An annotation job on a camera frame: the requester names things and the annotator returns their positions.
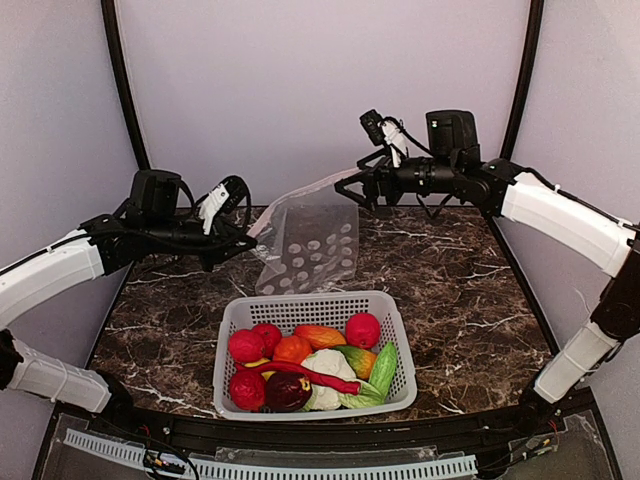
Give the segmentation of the clear zip top bag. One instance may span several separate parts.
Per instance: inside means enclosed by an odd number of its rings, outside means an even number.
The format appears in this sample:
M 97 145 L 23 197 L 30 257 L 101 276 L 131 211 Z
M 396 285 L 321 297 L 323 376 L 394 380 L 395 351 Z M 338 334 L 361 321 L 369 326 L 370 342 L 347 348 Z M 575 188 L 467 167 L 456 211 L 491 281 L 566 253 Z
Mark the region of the clear zip top bag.
M 355 276 L 359 210 L 334 184 L 355 174 L 343 170 L 272 202 L 249 229 L 253 254 L 263 263 L 258 295 L 327 291 Z

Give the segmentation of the white cauliflower toy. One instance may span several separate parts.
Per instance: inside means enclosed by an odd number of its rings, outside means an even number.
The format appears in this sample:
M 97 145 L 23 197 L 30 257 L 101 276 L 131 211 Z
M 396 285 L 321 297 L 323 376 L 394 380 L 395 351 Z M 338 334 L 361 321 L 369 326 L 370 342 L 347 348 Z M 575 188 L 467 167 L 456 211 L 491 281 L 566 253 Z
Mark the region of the white cauliflower toy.
M 318 350 L 309 355 L 301 366 L 318 373 L 329 374 L 343 380 L 356 380 L 357 376 L 347 363 L 345 357 L 333 349 Z M 312 385 L 313 393 L 304 411 L 330 411 L 341 407 L 339 392 L 320 385 Z

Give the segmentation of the red chili pepper toy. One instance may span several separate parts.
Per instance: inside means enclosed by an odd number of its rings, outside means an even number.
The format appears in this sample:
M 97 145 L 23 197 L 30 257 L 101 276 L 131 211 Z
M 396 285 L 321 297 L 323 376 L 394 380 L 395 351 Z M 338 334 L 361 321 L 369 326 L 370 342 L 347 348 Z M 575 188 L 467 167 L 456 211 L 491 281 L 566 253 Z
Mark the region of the red chili pepper toy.
M 339 377 L 318 373 L 299 364 L 289 362 L 271 361 L 253 367 L 237 363 L 236 369 L 238 371 L 253 371 L 260 374 L 268 371 L 299 373 L 306 376 L 312 384 L 329 387 L 343 394 L 358 395 L 362 388 L 362 384 L 357 380 L 343 380 Z

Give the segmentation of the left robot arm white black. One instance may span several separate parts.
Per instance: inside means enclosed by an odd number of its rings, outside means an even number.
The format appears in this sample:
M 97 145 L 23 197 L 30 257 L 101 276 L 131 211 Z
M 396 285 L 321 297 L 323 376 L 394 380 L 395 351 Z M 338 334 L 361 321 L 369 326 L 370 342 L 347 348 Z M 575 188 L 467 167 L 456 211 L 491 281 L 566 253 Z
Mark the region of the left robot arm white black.
M 195 198 L 182 177 L 141 170 L 112 213 L 79 224 L 52 244 L 1 271 L 1 387 L 102 414 L 132 399 L 113 375 L 73 365 L 20 340 L 14 323 L 152 255 L 196 258 L 203 271 L 255 247 L 250 189 L 230 175 Z

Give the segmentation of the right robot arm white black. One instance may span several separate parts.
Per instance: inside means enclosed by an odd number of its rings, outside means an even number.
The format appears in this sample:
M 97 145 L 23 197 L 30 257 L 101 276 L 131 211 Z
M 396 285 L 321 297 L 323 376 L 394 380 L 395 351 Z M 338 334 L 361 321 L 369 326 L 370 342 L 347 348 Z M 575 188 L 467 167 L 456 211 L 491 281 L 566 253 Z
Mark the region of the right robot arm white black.
M 585 322 L 524 389 L 519 405 L 526 420 L 544 418 L 580 381 L 612 359 L 639 333 L 639 227 L 602 211 L 546 179 L 536 169 L 506 158 L 484 161 L 469 111 L 426 115 L 428 142 L 422 144 L 392 116 L 375 110 L 359 122 L 375 153 L 335 185 L 337 193 L 374 210 L 397 204 L 404 195 L 441 195 L 477 208 L 488 220 L 501 219 L 532 232 L 538 252 L 551 254 L 534 276 L 551 284 L 566 279 L 559 250 L 599 270 L 604 289 Z

